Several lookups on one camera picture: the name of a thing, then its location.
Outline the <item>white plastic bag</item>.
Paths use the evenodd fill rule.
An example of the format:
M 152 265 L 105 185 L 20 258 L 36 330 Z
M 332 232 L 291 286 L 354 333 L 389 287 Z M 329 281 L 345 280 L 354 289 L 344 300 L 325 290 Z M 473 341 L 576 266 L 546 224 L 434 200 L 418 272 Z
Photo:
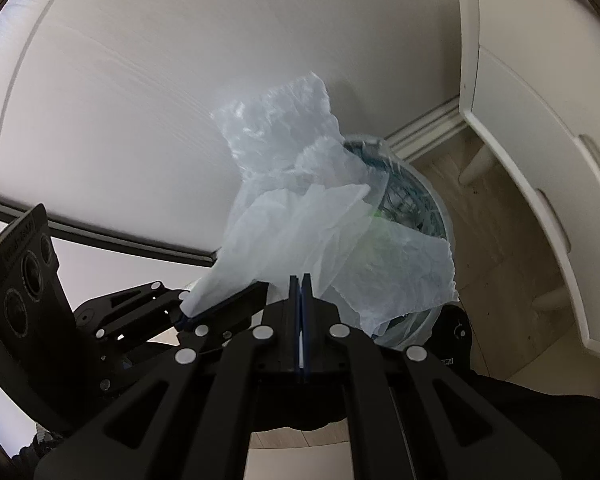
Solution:
M 309 74 L 213 114 L 242 176 L 215 264 L 185 298 L 194 316 L 257 282 L 282 294 L 309 275 L 332 282 L 370 227 L 387 176 L 344 147 L 324 81 Z

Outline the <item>trash bin with liner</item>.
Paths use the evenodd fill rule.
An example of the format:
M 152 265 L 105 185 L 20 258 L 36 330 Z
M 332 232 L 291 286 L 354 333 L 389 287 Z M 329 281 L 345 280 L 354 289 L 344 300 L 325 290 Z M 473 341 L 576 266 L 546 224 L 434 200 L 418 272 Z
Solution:
M 354 138 L 344 147 L 387 182 L 332 288 L 351 322 L 376 344 L 396 350 L 423 344 L 442 307 L 458 299 L 451 217 L 429 181 L 381 140 Z

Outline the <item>white bedside cabinet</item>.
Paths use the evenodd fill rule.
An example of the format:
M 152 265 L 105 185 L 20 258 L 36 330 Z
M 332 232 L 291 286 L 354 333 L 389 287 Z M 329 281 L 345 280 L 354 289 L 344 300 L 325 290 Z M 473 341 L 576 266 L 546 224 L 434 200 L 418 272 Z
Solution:
M 600 358 L 600 11 L 460 0 L 460 27 L 460 114 L 534 211 Z

